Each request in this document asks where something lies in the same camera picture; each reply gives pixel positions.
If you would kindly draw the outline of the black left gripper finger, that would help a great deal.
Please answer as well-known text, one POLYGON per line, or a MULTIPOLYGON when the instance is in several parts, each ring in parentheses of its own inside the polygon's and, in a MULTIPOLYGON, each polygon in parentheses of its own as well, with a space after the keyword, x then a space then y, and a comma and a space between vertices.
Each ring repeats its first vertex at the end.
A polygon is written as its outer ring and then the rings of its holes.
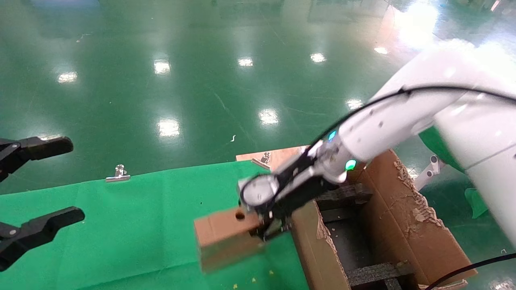
POLYGON ((15 173, 30 160, 42 160, 70 153, 74 145, 68 137, 42 140, 30 137, 20 140, 0 140, 0 181, 15 173))
POLYGON ((83 210, 71 206, 13 226, 0 223, 0 271, 6 271, 28 251, 52 242, 60 229, 85 219, 83 210))

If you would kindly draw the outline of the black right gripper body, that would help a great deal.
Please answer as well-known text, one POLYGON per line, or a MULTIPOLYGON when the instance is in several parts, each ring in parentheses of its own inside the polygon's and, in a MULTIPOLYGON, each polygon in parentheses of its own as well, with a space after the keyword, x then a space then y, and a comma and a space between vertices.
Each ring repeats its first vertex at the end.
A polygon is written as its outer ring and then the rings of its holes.
POLYGON ((327 154, 293 156, 276 171, 258 177, 258 214, 281 219, 343 183, 343 163, 331 167, 327 154))

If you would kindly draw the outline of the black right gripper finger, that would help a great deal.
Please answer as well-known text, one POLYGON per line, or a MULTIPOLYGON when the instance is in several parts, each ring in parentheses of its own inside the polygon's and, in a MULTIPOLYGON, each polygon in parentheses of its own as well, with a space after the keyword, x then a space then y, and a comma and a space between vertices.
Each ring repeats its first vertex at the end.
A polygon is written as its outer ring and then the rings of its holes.
POLYGON ((258 226, 258 237, 263 242, 270 240, 288 232, 291 229, 291 219, 289 217, 281 219, 265 219, 260 226, 258 226))

